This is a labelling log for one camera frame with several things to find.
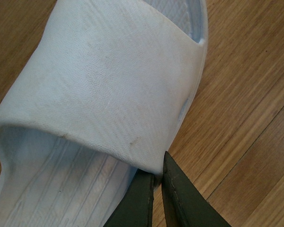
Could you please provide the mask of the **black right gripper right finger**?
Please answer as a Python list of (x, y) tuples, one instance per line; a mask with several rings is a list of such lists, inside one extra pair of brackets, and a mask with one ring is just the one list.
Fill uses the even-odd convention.
[(164, 156), (161, 191), (166, 226), (230, 226), (204, 199), (168, 152)]

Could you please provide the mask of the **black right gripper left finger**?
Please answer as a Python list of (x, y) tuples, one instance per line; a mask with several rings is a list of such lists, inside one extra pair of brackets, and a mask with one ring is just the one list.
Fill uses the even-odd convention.
[(138, 170), (106, 227), (151, 227), (154, 175)]

